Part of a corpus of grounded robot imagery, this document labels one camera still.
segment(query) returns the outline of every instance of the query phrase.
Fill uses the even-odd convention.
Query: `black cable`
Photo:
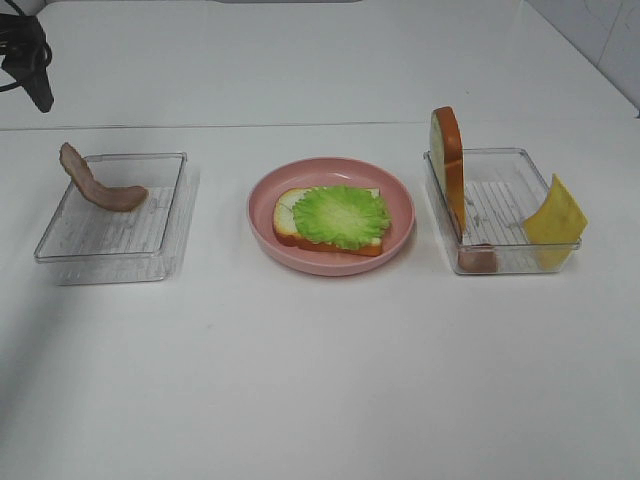
[[[13,8],[18,15],[20,15],[21,17],[26,16],[24,11],[13,0],[4,0],[4,1],[11,8]],[[13,83],[8,83],[7,85],[0,86],[0,93],[23,86],[25,83],[27,83],[29,80],[35,77],[38,73],[45,70],[51,64],[51,60],[53,59],[53,52],[51,51],[51,47],[47,42],[44,42],[43,47],[44,47],[45,53],[47,54],[47,58],[44,60],[44,62],[42,62],[33,72],[30,72],[28,75],[25,75],[20,80],[15,81]]]
[[[4,1],[11,8],[13,8],[18,13],[18,15],[23,16],[23,17],[26,16],[24,11],[13,0],[4,0]]]

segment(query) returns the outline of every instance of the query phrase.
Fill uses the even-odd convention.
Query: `sandwich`
[[[378,188],[292,188],[273,210],[273,231],[280,243],[316,252],[378,256],[390,225]]]

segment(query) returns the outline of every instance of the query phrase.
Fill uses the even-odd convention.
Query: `yellow cheese slice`
[[[523,222],[529,241],[536,244],[574,243],[589,221],[567,187],[554,173],[547,198],[536,213]],[[571,248],[538,252],[538,263],[544,270],[562,264]]]

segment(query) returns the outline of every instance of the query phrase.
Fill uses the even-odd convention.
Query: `white wall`
[[[528,0],[640,109],[640,0]]]
[[[53,3],[58,0],[14,0],[18,6],[24,10],[27,15],[34,15],[42,10],[45,5],[49,3]],[[268,3],[273,0],[218,0],[223,3]],[[278,0],[280,2],[317,2],[317,1],[326,1],[326,2],[359,2],[361,0]],[[4,0],[0,0],[0,13],[15,13],[15,11],[7,5]]]

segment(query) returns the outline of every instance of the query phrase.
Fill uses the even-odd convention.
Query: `white table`
[[[0,478],[637,478],[636,123],[461,128],[570,185],[591,224],[562,273],[452,273],[422,125],[0,133]],[[188,153],[201,185],[176,276],[51,285],[32,252],[68,180],[63,141]],[[250,189],[316,155],[407,185],[417,228],[397,258],[322,278],[260,250]]]
[[[637,114],[524,1],[59,2],[39,19],[53,109],[2,94],[2,129]]]

